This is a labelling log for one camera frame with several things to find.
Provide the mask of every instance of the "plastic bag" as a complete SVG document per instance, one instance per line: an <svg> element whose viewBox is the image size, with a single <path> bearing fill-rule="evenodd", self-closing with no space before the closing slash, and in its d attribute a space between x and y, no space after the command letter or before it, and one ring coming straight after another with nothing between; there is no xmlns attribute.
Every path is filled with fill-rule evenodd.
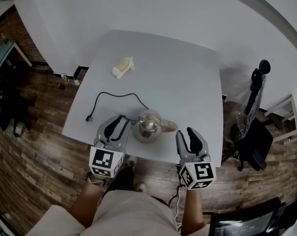
<svg viewBox="0 0 297 236"><path fill-rule="evenodd" d="M251 80L243 83L242 85L236 85L233 88L233 92L226 97L225 102L233 101L239 103L236 104L236 106L230 112L230 116L228 117L224 127L224 139L227 142L237 142L244 138L247 134L251 122L259 111L262 92L266 83L266 76L263 75L262 78L262 86L256 96L255 102L252 105L249 114L245 114L245 109L251 95Z"/></svg>

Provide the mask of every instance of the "black and white marker cube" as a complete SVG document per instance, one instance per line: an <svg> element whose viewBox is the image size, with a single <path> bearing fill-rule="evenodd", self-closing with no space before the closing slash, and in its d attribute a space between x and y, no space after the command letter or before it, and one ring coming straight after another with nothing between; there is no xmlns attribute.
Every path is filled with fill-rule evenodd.
<svg viewBox="0 0 297 236"><path fill-rule="evenodd" d="M180 173L188 190L207 188L216 180L214 162L185 163Z"/></svg>
<svg viewBox="0 0 297 236"><path fill-rule="evenodd" d="M124 153L90 147L89 168L93 174L114 177L123 162Z"/></svg>

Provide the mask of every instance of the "brick wall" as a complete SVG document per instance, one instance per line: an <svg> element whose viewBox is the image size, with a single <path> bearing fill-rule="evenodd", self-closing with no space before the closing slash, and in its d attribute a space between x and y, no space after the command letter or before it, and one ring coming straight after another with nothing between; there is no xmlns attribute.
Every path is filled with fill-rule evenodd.
<svg viewBox="0 0 297 236"><path fill-rule="evenodd" d="M15 40L26 57L32 62L45 62L29 33L27 32L15 6L9 8L0 17L0 45L3 43L1 33L9 39Z"/></svg>

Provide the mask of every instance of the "kettle handle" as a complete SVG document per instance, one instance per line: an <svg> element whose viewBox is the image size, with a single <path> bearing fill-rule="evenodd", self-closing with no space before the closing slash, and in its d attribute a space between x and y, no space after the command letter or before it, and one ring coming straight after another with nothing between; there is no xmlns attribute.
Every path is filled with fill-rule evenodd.
<svg viewBox="0 0 297 236"><path fill-rule="evenodd" d="M160 121L160 125L162 127L163 133L174 132L178 129L178 126L176 123L169 121L169 120L165 120L165 119L162 119Z"/></svg>

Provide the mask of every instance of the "stainless steel kettle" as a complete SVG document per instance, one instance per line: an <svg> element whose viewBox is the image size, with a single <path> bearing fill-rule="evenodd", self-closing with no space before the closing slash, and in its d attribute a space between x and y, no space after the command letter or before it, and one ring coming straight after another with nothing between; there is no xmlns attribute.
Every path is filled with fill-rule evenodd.
<svg viewBox="0 0 297 236"><path fill-rule="evenodd" d="M177 124L162 119L157 111L148 109L140 113L138 121L133 126L133 134L140 142L152 143L162 133L173 132L177 129Z"/></svg>

